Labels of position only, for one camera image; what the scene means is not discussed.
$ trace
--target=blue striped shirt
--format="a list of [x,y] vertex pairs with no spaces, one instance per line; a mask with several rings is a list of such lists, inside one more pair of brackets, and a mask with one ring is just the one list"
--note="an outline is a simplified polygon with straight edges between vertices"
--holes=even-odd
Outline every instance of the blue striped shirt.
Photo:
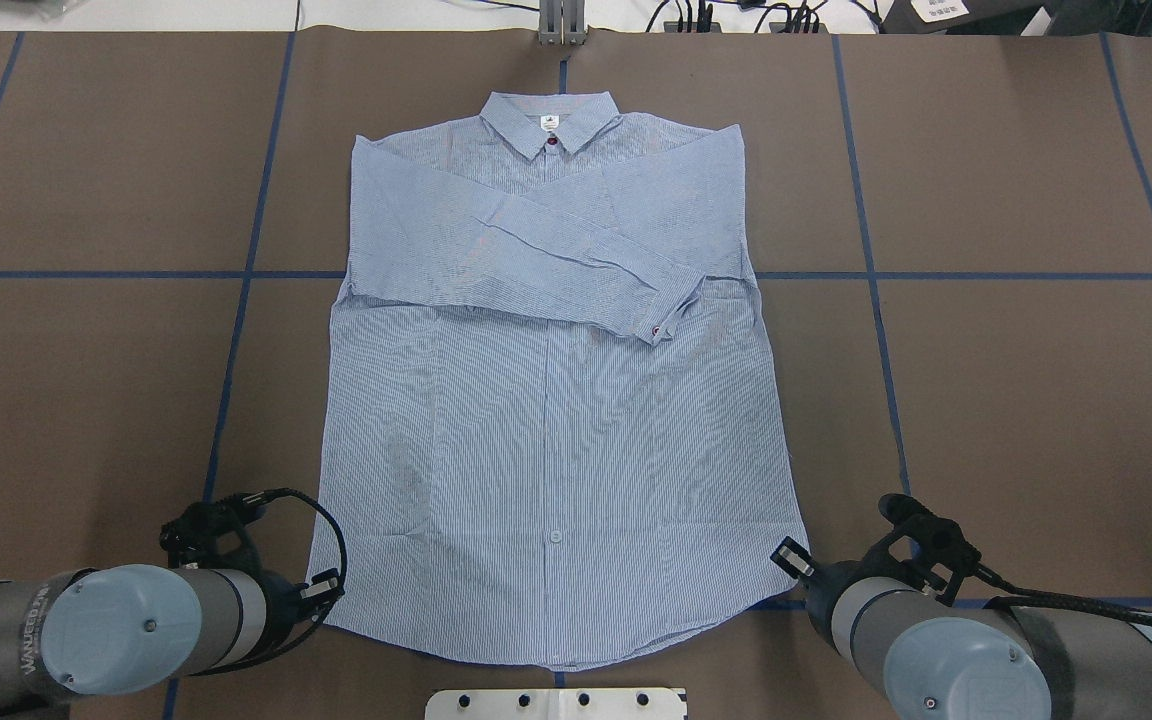
[[[806,535],[744,183],[738,127],[608,94],[492,94],[357,139],[319,491],[355,559],[333,624],[581,670],[790,586],[768,555]],[[334,552],[320,524],[311,566]]]

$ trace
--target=brown table surface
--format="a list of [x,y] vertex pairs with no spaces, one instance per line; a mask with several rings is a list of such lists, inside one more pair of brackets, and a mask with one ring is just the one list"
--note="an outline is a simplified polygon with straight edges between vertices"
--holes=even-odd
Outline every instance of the brown table surface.
[[[353,136],[556,92],[567,53],[525,31],[0,33],[0,577],[159,564],[157,529],[205,492],[314,492]],[[1152,40],[596,31],[564,77],[744,128],[820,558],[859,555],[910,488],[1014,582],[1152,607]],[[256,533],[297,577],[310,529],[279,509]],[[325,630],[76,717],[156,719],[172,694],[187,719],[415,719],[435,689],[555,684],[684,687],[695,720],[893,717],[797,607],[567,675]]]

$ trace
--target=white label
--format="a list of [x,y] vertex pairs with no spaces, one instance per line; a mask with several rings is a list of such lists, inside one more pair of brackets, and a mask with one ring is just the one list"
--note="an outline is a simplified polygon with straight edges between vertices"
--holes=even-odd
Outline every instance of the white label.
[[937,23],[968,14],[963,0],[910,0],[910,5],[914,5],[914,12],[918,13],[924,23]]

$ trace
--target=robotic arm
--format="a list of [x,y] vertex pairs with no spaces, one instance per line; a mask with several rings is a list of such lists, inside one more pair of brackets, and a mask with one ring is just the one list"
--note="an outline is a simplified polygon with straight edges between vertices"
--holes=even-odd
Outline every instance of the robotic arm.
[[[892,532],[861,561],[819,564],[791,538],[772,561],[803,579],[817,632],[902,720],[1152,719],[1151,612],[1015,588],[914,498],[879,511]],[[902,539],[914,556],[899,561]],[[1018,597],[956,609],[970,577]]]
[[[291,584],[262,568],[247,525],[294,497],[319,511],[340,568]],[[221,552],[220,539],[238,546]],[[344,592],[338,522],[293,488],[196,502],[164,525],[169,569],[123,564],[41,584],[0,579],[0,717],[68,717],[70,702],[131,694],[183,675],[228,673],[273,660],[314,632]],[[302,621],[312,624],[288,642]]]

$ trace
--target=shirt sleeve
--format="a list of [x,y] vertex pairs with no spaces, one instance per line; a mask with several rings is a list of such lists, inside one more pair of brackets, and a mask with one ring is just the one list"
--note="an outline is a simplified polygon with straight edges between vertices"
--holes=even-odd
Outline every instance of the shirt sleeve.
[[349,291],[672,338],[702,273],[573,213],[399,158],[358,138]]

